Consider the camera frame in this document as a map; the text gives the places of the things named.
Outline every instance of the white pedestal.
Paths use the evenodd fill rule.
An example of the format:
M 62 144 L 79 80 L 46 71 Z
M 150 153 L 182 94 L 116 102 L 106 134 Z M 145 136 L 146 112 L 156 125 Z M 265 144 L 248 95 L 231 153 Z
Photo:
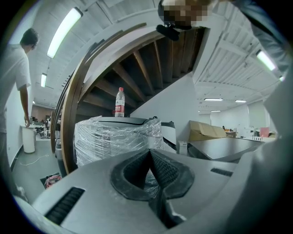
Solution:
M 22 127 L 22 142 L 23 142 L 23 151 L 27 154 L 35 152 L 35 126 L 29 126 L 26 128 L 25 125 Z

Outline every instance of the water bottle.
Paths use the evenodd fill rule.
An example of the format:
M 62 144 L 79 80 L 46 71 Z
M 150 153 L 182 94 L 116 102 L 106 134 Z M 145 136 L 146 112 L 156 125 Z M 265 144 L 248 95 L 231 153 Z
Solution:
M 115 117 L 124 117 L 125 95 L 123 88 L 119 88 L 116 96 Z

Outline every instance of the black vent slot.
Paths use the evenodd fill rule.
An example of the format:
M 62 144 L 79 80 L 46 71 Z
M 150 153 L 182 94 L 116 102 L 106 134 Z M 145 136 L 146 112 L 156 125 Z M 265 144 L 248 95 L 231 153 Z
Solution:
M 228 171 L 228 170 L 219 169 L 219 168 L 213 168 L 213 169 L 211 169 L 211 172 L 215 172 L 217 174 L 229 176 L 229 177 L 231 177 L 233 175 L 233 172 Z
M 60 225 L 83 193 L 84 190 L 81 188 L 71 188 L 47 213 L 46 218 L 53 223 Z

